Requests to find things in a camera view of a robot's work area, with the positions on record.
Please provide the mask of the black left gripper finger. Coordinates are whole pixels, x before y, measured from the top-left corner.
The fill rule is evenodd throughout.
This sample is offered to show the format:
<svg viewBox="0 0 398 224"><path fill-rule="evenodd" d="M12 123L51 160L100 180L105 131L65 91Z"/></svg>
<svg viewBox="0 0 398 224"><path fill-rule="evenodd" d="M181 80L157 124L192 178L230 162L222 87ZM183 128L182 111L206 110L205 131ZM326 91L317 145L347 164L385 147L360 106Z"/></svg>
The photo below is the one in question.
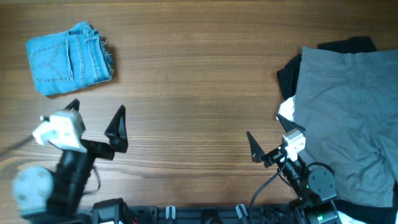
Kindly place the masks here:
<svg viewBox="0 0 398 224"><path fill-rule="evenodd" d="M109 139L109 144L116 152L126 153L128 149L128 140L126 131L126 108L124 105L119 107L104 134Z"/></svg>
<svg viewBox="0 0 398 224"><path fill-rule="evenodd" d="M64 108L64 110L66 111L76 111L76 112L79 112L79 109L80 109L80 101L78 99L74 99Z"/></svg>

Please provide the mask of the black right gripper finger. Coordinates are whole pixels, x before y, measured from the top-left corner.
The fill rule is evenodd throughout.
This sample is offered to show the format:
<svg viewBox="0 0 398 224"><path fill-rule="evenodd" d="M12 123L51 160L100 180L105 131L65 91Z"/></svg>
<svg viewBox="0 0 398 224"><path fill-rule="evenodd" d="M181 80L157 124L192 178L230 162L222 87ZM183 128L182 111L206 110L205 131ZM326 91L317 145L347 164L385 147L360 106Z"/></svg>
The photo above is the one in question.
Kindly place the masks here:
<svg viewBox="0 0 398 224"><path fill-rule="evenodd" d="M287 118L283 117L281 114L277 115L277 120L282 125L282 127L286 133L288 133L289 131L291 131L293 129L297 129L301 132L305 131L305 128L301 127L300 125L297 125L293 121L288 120Z"/></svg>
<svg viewBox="0 0 398 224"><path fill-rule="evenodd" d="M249 131L246 132L246 135L248 137L250 145L252 161L255 163L263 162L266 154L262 150L261 146L258 144L258 142L254 139L253 135Z"/></svg>

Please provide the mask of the light blue denim jeans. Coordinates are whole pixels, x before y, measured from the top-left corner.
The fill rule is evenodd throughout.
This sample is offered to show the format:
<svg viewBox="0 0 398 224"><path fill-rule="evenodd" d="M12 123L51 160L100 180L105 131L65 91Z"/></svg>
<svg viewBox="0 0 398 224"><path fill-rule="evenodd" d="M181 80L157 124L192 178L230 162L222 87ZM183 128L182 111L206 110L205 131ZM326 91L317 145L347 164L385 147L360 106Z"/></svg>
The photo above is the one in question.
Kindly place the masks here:
<svg viewBox="0 0 398 224"><path fill-rule="evenodd" d="M112 54L86 21L25 44L35 90L44 96L80 90L113 77Z"/></svg>

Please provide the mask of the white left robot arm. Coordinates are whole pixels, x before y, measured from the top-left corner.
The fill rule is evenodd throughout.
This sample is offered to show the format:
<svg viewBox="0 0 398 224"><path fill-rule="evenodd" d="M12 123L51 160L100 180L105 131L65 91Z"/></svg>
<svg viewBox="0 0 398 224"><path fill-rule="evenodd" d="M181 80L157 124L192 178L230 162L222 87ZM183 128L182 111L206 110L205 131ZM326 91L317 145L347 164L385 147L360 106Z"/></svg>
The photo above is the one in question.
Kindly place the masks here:
<svg viewBox="0 0 398 224"><path fill-rule="evenodd" d="M32 166L17 173L12 194L20 216L31 223L138 223L138 216L121 198L98 202L88 213L78 212L81 198L93 194L86 190L91 174L98 171L96 159L113 160L115 153L128 149L126 108L121 105L105 136L108 142L83 139L85 124L73 100L64 109L41 117L32 136L40 145L47 143L62 151L54 171Z"/></svg>

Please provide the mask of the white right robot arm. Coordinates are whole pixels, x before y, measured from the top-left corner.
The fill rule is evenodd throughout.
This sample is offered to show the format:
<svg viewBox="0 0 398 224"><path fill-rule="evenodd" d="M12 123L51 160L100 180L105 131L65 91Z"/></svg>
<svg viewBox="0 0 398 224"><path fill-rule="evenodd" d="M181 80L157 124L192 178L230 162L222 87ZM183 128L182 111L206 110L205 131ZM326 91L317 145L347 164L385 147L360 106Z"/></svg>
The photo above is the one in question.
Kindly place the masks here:
<svg viewBox="0 0 398 224"><path fill-rule="evenodd" d="M280 217L294 223L341 223L333 201L337 198L333 169L322 162L306 164L299 156L306 146L305 128L280 114L277 118L286 133L281 145L268 153L249 131L246 133L252 161L263 163L266 168L276 164L277 172L254 193L249 208L236 206L240 219L244 223L254 223L255 200L270 183L280 178L297 194L297 199L288 204L289 213L279 214Z"/></svg>

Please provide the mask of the white cloth piece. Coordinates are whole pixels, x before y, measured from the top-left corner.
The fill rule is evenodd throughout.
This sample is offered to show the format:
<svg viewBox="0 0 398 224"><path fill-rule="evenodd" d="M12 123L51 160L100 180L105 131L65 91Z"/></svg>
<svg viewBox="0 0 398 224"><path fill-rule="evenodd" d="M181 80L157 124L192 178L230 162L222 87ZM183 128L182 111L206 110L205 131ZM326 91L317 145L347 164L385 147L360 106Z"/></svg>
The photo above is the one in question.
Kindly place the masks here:
<svg viewBox="0 0 398 224"><path fill-rule="evenodd" d="M276 116L276 120L279 120L278 115L283 116L285 119L295 122L295 95L285 100L280 104L279 110Z"/></svg>

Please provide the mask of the black garment under grey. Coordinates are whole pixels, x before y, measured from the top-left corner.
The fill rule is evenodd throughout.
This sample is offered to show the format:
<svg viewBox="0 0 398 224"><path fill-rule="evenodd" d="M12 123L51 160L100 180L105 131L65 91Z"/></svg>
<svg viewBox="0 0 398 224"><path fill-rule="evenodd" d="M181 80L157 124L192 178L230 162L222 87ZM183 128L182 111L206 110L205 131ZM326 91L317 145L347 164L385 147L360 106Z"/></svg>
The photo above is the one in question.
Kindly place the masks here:
<svg viewBox="0 0 398 224"><path fill-rule="evenodd" d="M372 38L369 36L350 37L346 40L334 42L325 42L318 44L318 48L329 50L342 54L356 54L361 52L375 52L377 50ZM277 71L277 81L283 99L287 100L296 93L297 81L299 77L300 63L302 56L300 54L293 57L284 68Z"/></svg>

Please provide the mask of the grey cloth garment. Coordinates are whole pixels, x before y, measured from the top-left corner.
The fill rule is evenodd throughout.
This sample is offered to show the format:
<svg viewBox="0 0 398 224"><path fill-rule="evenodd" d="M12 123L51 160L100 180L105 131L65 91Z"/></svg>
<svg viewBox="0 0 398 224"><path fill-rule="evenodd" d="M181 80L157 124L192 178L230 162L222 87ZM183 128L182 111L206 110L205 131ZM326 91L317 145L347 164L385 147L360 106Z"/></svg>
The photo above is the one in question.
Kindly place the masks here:
<svg viewBox="0 0 398 224"><path fill-rule="evenodd" d="M397 51L302 49L295 122L306 162L328 164L342 200L392 207L397 182Z"/></svg>

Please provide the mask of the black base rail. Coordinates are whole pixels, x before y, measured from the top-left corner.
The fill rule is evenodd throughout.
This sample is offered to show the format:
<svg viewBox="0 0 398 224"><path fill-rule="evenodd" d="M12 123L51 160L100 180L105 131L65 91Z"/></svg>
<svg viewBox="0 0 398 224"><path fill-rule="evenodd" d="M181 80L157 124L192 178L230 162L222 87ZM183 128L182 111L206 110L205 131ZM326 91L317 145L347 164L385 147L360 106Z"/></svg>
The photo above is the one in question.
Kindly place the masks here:
<svg viewBox="0 0 398 224"><path fill-rule="evenodd" d="M244 224L248 215L240 215L235 207L175 207L170 215L167 208L133 206L129 208L137 216L135 223L142 224ZM267 204L252 208L255 224L299 224L287 204Z"/></svg>

